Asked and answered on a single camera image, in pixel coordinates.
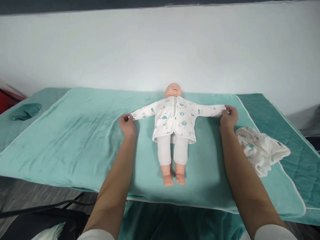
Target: doll face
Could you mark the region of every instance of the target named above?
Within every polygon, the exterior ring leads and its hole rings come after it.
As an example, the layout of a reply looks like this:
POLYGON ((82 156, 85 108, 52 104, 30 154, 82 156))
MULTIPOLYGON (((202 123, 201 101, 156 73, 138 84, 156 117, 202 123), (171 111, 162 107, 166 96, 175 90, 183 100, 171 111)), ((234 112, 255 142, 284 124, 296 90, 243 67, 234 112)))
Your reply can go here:
POLYGON ((164 97, 170 97, 170 96, 175 96, 175 97, 181 97, 182 96, 182 91, 179 86, 179 84, 176 83, 171 83, 166 89, 166 92, 164 94, 164 97))

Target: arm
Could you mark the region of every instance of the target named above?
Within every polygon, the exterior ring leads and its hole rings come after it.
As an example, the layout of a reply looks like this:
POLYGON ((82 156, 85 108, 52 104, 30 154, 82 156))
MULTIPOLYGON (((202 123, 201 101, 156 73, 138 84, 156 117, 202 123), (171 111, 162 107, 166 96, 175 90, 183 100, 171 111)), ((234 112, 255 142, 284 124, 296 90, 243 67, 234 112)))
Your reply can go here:
POLYGON ((118 238, 122 223, 136 143, 136 130, 130 114, 120 117, 119 126, 124 133, 124 140, 83 230, 86 232, 90 229, 103 229, 111 233, 115 239, 118 238))
POLYGON ((224 105, 196 105, 195 108, 197 116, 201 117, 221 117, 226 109, 224 105))
POLYGON ((256 231, 264 225, 286 226, 234 133, 234 126, 238 121, 237 109, 226 107, 230 115, 224 110, 220 120, 224 165, 240 216, 251 239, 254 239, 256 231))
POLYGON ((148 118, 156 115, 157 102, 151 103, 148 106, 138 109, 137 111, 131 113, 133 120, 139 120, 143 118, 148 118))

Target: white sleeve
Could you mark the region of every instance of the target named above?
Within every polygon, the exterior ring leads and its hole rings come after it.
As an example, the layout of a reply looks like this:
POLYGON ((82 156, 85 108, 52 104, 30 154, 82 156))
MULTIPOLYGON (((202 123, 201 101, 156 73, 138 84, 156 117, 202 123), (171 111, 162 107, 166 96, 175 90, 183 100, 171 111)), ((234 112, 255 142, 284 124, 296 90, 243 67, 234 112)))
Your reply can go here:
POLYGON ((156 115, 157 102, 151 103, 148 106, 140 108, 135 112, 131 113, 133 120, 139 120, 143 118, 148 118, 156 115))
POLYGON ((288 229, 273 224, 260 227, 254 236, 254 240, 269 239, 297 240, 288 229))
POLYGON ((82 234, 78 240, 114 240, 114 238, 105 230, 91 229, 82 234))
POLYGON ((226 110, 224 105, 196 105, 195 107, 198 117, 221 117, 222 110, 226 110))

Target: baby doll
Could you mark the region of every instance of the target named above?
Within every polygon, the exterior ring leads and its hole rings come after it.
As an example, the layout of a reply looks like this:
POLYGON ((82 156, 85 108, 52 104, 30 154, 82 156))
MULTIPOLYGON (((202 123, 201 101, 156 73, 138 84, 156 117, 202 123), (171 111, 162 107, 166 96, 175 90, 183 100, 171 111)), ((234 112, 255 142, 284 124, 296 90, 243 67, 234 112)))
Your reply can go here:
POLYGON ((176 181, 185 185, 184 170, 188 160, 188 144, 196 142, 195 120, 201 117, 220 117, 224 105, 198 105, 181 97, 178 84, 171 83, 164 99, 151 103, 133 113, 133 120, 155 116, 152 140, 158 143, 158 157, 163 174, 163 184, 173 185, 170 174, 170 143, 174 143, 173 160, 176 163, 176 181))

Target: floor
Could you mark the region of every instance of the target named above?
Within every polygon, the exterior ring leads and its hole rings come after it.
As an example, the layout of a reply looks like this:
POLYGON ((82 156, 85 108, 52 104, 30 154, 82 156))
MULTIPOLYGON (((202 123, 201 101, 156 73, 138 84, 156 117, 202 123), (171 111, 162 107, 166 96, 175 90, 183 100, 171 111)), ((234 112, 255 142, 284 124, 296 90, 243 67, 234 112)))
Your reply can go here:
MULTIPOLYGON (((74 199, 80 193, 80 191, 70 188, 52 187, 0 176, 0 212, 58 203, 64 200, 74 199)), ((79 201, 92 203, 96 201, 97 195, 97 193, 86 192, 79 201)), ((93 206, 84 207, 72 204, 68 209, 90 214, 93 206)), ((15 217, 0 219, 0 238, 14 219, 15 217)), ((286 224, 298 240, 320 239, 319 227, 317 231, 309 225, 292 222, 286 222, 286 224)))

